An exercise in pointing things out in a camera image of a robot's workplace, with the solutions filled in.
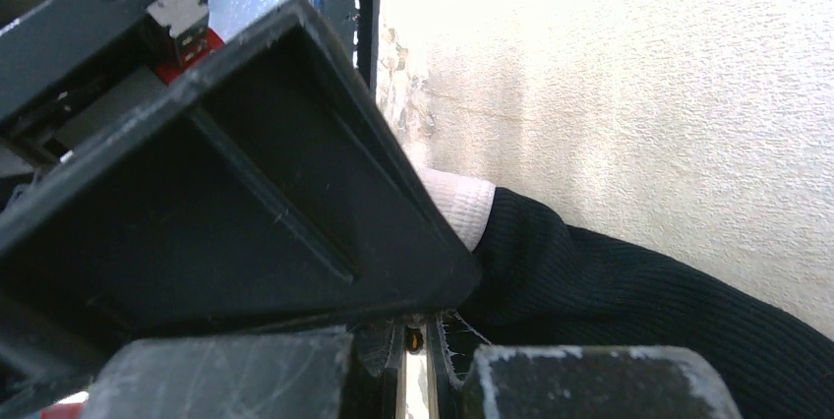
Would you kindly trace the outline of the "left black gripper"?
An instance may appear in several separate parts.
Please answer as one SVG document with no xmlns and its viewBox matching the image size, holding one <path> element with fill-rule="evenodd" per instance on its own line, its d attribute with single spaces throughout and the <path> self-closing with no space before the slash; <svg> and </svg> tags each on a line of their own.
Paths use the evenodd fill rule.
<svg viewBox="0 0 834 419">
<path fill-rule="evenodd" d="M 168 84 L 221 44 L 209 0 L 1 0 L 1 144 L 56 162 L 57 131 L 124 78 Z"/>
</svg>

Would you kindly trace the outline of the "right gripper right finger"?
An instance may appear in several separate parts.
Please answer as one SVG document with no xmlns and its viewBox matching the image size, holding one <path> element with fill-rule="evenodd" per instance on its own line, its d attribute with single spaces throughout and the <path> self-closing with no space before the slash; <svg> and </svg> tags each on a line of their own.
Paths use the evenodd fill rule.
<svg viewBox="0 0 834 419">
<path fill-rule="evenodd" d="M 439 319 L 424 325 L 432 418 L 738 418 L 717 371 L 670 346 L 475 349 L 458 376 Z"/>
</svg>

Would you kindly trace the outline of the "black underwear white waistband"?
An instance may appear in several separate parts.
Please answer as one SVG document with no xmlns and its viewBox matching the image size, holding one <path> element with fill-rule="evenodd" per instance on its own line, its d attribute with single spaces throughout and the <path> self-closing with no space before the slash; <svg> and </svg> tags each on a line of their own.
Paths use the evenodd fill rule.
<svg viewBox="0 0 834 419">
<path fill-rule="evenodd" d="M 462 319 L 496 344 L 671 345 L 704 357 L 745 418 L 829 418 L 833 343 L 796 317 L 649 249 L 566 224 L 489 181 L 419 177 L 480 264 Z"/>
</svg>

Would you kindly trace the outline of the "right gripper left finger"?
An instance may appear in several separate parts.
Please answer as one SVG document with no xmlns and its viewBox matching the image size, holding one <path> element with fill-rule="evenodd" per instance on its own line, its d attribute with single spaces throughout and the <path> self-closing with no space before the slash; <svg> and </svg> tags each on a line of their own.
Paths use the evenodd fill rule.
<svg viewBox="0 0 834 419">
<path fill-rule="evenodd" d="M 121 348 L 84 418 L 403 418 L 395 367 L 374 373 L 344 327 L 149 338 Z"/>
</svg>

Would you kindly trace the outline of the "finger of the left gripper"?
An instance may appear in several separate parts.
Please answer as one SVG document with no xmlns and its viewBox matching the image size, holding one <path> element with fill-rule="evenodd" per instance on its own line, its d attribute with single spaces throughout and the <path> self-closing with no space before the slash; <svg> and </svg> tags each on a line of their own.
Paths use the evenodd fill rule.
<svg viewBox="0 0 834 419">
<path fill-rule="evenodd" d="M 1 335 L 59 362 L 139 336 L 432 313 L 480 277 L 303 1 L 136 104 L 1 215 Z"/>
</svg>

